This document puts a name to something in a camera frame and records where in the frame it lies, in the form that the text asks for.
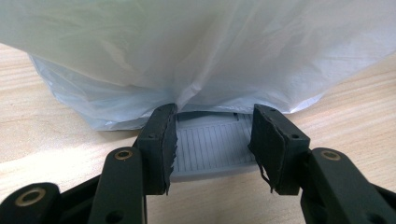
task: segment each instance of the translucent plastic bag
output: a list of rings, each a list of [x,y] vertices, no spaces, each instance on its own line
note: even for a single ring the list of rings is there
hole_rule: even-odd
[[[394,0],[3,0],[0,21],[0,42],[96,130],[167,103],[292,113],[396,50]]]

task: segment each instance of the wood grain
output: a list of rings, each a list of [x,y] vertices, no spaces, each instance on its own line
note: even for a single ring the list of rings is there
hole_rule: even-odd
[[[288,117],[312,148],[346,153],[370,181],[396,191],[396,54]],[[70,189],[135,137],[91,130],[54,99],[25,53],[0,45],[0,201],[35,182]],[[304,223],[299,200],[271,194],[258,172],[174,183],[169,196],[148,196],[148,223]]]

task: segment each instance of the tabletop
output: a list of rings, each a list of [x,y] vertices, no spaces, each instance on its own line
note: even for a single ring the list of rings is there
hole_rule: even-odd
[[[396,191],[396,54],[287,115],[311,148],[344,152],[364,176]],[[106,154],[138,131],[97,132],[51,95],[26,53],[0,45],[0,201],[31,183],[61,191],[99,175]],[[304,223],[300,196],[271,194],[259,170],[172,183],[148,196],[148,223]]]

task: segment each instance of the ribbed surface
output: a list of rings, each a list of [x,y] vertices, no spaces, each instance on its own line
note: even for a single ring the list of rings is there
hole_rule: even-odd
[[[227,173],[235,166],[250,166],[254,162],[248,150],[251,120],[244,114],[199,117],[197,112],[190,118],[178,118],[174,175],[211,175],[217,169]]]

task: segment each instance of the gray ribbed object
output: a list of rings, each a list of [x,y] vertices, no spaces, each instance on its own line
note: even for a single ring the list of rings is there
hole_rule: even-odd
[[[177,115],[177,156],[171,181],[190,181],[256,170],[248,150],[252,116],[190,112]]]

